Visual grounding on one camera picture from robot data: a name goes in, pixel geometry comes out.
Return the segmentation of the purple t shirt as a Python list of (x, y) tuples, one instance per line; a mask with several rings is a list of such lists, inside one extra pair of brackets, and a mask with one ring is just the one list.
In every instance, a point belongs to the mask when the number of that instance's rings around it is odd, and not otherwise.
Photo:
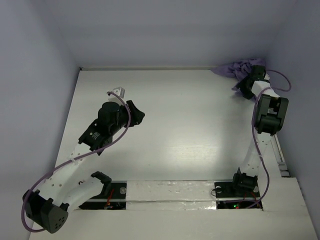
[(219, 65), (211, 68), (210, 70), (219, 76), (226, 78), (234, 78), (238, 82), (243, 80), (252, 71), (252, 66), (266, 66), (263, 58), (251, 58), (234, 61), (231, 63)]

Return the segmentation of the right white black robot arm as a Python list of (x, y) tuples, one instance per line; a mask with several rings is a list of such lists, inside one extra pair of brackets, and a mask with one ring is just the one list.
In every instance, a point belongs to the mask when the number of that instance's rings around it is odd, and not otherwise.
[(264, 165), (263, 153), (272, 136), (284, 125), (289, 100), (275, 93), (262, 65), (253, 65), (251, 72), (235, 89), (244, 98), (255, 99), (255, 103), (251, 118), (252, 141), (243, 163), (233, 176), (232, 187), (238, 192), (252, 192), (258, 186), (259, 167)]

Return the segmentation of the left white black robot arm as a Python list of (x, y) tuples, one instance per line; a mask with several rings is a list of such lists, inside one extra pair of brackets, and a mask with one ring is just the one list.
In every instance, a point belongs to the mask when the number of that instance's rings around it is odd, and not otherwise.
[(101, 171), (94, 170), (91, 155), (102, 152), (117, 143), (114, 135), (121, 129), (139, 125), (145, 113), (131, 100), (108, 101), (102, 104), (97, 118), (79, 137), (70, 158), (41, 177), (22, 197), (21, 221), (34, 232), (26, 218), (37, 223), (41, 231), (53, 234), (66, 222), (71, 212), (92, 197), (108, 194), (112, 179)]

